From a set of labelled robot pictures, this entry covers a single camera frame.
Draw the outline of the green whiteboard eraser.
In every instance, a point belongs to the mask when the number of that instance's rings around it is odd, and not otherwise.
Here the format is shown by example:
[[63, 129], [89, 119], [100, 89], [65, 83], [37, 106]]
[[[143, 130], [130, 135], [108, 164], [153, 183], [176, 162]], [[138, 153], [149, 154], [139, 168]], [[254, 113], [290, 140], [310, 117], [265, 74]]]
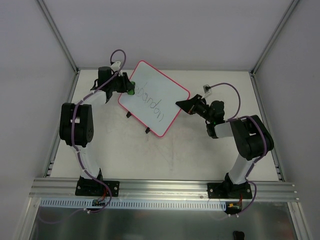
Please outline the green whiteboard eraser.
[[136, 83], [134, 81], [131, 81], [128, 85], [127, 94], [130, 96], [133, 96], [135, 94], [135, 89], [136, 89]]

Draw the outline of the pink framed whiteboard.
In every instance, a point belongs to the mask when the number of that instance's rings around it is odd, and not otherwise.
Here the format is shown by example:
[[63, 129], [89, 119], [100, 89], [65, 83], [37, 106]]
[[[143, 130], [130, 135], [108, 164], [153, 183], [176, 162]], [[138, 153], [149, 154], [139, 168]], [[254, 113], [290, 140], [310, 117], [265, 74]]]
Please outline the pink framed whiteboard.
[[176, 102], [188, 100], [190, 91], [144, 60], [130, 78], [133, 95], [122, 93], [118, 103], [159, 138], [163, 137], [181, 109]]

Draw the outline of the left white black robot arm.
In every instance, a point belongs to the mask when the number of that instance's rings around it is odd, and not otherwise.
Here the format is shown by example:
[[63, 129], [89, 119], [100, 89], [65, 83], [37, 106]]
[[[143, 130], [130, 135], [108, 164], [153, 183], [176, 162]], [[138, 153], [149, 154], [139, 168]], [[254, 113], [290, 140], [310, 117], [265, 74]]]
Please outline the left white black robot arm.
[[89, 180], [87, 189], [93, 195], [104, 191], [101, 168], [93, 152], [94, 111], [105, 105], [113, 93], [135, 94], [135, 83], [122, 72], [121, 62], [98, 68], [98, 77], [89, 93], [77, 103], [61, 107], [59, 137], [72, 148], [79, 163], [81, 180]]

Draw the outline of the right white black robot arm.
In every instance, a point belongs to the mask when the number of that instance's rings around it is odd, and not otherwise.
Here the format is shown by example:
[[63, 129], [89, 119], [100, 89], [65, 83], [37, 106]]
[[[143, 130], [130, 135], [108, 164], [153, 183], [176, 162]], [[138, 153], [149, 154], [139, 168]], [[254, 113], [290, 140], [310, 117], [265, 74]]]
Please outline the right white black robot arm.
[[255, 164], [274, 148], [274, 141], [257, 115], [225, 120], [224, 102], [215, 100], [210, 105], [201, 95], [175, 103], [189, 115], [205, 119], [208, 135], [213, 139], [232, 137], [238, 156], [223, 182], [208, 183], [209, 199], [252, 199], [248, 176]]

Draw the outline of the black whiteboard clip left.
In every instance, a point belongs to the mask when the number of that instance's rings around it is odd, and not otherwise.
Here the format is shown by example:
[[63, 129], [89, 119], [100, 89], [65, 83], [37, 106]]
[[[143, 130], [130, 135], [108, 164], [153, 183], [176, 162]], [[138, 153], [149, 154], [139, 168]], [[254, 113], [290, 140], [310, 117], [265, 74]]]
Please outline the black whiteboard clip left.
[[130, 118], [132, 116], [132, 113], [130, 112], [130, 111], [128, 111], [127, 113], [126, 113], [126, 117], [127, 118]]

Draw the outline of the black whiteboard clip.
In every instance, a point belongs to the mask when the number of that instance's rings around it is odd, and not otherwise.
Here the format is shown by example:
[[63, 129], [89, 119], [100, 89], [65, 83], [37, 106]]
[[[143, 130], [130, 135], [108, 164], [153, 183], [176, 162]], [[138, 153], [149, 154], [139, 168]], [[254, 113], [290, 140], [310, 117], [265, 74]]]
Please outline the black whiteboard clip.
[[130, 118], [132, 116], [132, 113], [130, 112], [130, 111], [128, 111], [127, 113], [126, 113], [126, 117], [127, 118]]
[[150, 131], [151, 131], [150, 128], [147, 127], [146, 130], [145, 130], [145, 133], [148, 134]]

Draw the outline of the black whiteboard clip right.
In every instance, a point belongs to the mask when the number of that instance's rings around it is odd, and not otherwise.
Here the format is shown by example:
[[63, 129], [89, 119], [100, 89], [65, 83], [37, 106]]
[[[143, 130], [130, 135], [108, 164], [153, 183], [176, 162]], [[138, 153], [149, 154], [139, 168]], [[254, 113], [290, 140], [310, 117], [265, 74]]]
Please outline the black whiteboard clip right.
[[147, 127], [146, 130], [145, 130], [145, 133], [148, 134], [150, 131], [151, 131], [150, 128]]

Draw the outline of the small black object bottom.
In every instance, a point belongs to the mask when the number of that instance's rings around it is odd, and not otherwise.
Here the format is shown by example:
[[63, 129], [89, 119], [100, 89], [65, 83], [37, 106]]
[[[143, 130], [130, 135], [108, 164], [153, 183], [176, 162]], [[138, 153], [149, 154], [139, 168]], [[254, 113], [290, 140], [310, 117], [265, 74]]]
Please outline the small black object bottom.
[[233, 232], [234, 240], [244, 240], [245, 239], [245, 233], [242, 231], [234, 231]]

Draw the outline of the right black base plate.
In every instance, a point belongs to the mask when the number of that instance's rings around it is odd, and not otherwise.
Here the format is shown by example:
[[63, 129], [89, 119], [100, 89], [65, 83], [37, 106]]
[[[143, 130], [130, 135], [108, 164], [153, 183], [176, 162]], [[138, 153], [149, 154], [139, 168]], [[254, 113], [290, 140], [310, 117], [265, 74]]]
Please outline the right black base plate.
[[253, 198], [251, 186], [248, 182], [242, 184], [227, 185], [226, 182], [207, 183], [207, 194], [209, 199], [240, 199], [249, 200]]

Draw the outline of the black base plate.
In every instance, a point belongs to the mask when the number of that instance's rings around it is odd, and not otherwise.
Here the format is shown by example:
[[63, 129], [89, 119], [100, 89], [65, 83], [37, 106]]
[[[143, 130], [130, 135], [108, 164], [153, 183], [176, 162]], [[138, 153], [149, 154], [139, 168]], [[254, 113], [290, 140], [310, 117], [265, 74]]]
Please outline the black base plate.
[[209, 199], [240, 199], [249, 200], [253, 198], [251, 186], [248, 182], [242, 184], [227, 185], [226, 182], [207, 183], [207, 194]]
[[[112, 197], [118, 197], [120, 190], [119, 181], [103, 180], [102, 182], [109, 187]], [[107, 197], [110, 196], [110, 193], [107, 191], [106, 187], [95, 180], [80, 177], [77, 181], [75, 189], [76, 196], [102, 197], [104, 193], [106, 193]]]

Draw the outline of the left aluminium frame post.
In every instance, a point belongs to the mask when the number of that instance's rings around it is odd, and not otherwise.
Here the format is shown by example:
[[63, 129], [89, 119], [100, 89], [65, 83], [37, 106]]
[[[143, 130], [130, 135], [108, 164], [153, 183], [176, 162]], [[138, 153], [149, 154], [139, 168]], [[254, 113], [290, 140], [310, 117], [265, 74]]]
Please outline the left aluminium frame post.
[[40, 11], [42, 12], [46, 22], [48, 23], [48, 26], [49, 26], [50, 30], [52, 31], [55, 39], [57, 40], [58, 45], [60, 46], [63, 54], [65, 55], [70, 67], [72, 68], [73, 72], [75, 74], [77, 74], [79, 71], [79, 68], [78, 68], [74, 58], [72, 57], [71, 52], [70, 52], [69, 48], [67, 47], [66, 42], [65, 42], [50, 10], [49, 10], [46, 2], [44, 0], [36, 0], [35, 2], [37, 3]]

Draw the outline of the aluminium frame post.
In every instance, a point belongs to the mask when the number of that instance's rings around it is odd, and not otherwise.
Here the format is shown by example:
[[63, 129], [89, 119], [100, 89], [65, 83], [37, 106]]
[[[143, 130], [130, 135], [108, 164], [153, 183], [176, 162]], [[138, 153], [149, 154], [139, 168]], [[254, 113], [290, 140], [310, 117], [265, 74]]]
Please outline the aluminium frame post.
[[275, 30], [271, 34], [271, 37], [267, 41], [265, 47], [263, 48], [262, 53], [260, 54], [258, 60], [256, 61], [255, 65], [253, 66], [252, 70], [250, 71], [250, 74], [254, 76], [261, 65], [263, 64], [265, 58], [267, 57], [268, 53], [271, 51], [273, 45], [275, 44], [276, 40], [278, 39], [280, 33], [282, 32], [283, 28], [287, 24], [288, 20], [294, 13], [296, 7], [300, 3], [300, 0], [291, 0], [287, 9], [285, 10], [283, 16], [281, 17], [279, 23], [277, 24]]
[[69, 48], [67, 47], [66, 42], [65, 42], [50, 10], [49, 10], [46, 2], [44, 0], [36, 0], [35, 2], [37, 3], [40, 11], [42, 12], [46, 22], [48, 23], [48, 26], [49, 26], [50, 30], [52, 31], [55, 39], [57, 40], [58, 45], [60, 46], [63, 54], [65, 55], [70, 67], [72, 68], [73, 72], [75, 74], [77, 74], [79, 71], [79, 68], [78, 68], [74, 58], [72, 57], [71, 52], [70, 52]]

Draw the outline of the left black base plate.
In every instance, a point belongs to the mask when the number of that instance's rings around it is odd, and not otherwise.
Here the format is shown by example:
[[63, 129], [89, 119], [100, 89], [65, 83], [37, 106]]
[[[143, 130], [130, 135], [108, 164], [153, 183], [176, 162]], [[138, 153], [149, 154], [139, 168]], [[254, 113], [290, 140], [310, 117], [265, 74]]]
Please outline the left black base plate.
[[[102, 182], [109, 187], [112, 197], [118, 197], [120, 190], [119, 181], [103, 180]], [[80, 177], [77, 181], [75, 189], [76, 196], [102, 197], [104, 193], [106, 193], [107, 197], [110, 196], [110, 193], [107, 191], [106, 187], [95, 180]]]

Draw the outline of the aluminium mounting rail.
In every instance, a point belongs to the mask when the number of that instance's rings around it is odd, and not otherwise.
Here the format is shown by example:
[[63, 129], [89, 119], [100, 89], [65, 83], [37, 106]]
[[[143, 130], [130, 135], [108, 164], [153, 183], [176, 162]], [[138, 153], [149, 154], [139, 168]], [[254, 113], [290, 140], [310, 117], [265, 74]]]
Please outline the aluminium mounting rail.
[[[76, 178], [39, 177], [33, 180], [29, 197], [74, 197]], [[293, 183], [257, 181], [256, 201], [299, 202], [300, 196]], [[207, 200], [213, 189], [206, 181], [191, 180], [133, 180], [120, 179], [118, 197], [139, 200]]]

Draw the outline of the right aluminium frame post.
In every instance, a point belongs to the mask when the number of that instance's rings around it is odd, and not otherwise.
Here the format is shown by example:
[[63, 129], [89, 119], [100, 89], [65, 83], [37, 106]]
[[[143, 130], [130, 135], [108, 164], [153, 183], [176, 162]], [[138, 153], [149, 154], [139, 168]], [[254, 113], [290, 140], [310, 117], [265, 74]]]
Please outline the right aluminium frame post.
[[261, 65], [263, 64], [265, 58], [267, 57], [268, 53], [271, 51], [273, 45], [275, 44], [276, 40], [278, 39], [280, 33], [282, 32], [283, 28], [287, 24], [288, 20], [294, 13], [296, 7], [300, 3], [300, 0], [291, 0], [287, 9], [285, 10], [283, 16], [281, 17], [279, 23], [277, 24], [275, 30], [271, 34], [271, 37], [267, 41], [265, 47], [263, 48], [262, 53], [260, 54], [258, 60], [256, 61], [255, 65], [253, 66], [252, 70], [250, 71], [250, 74], [254, 76]]

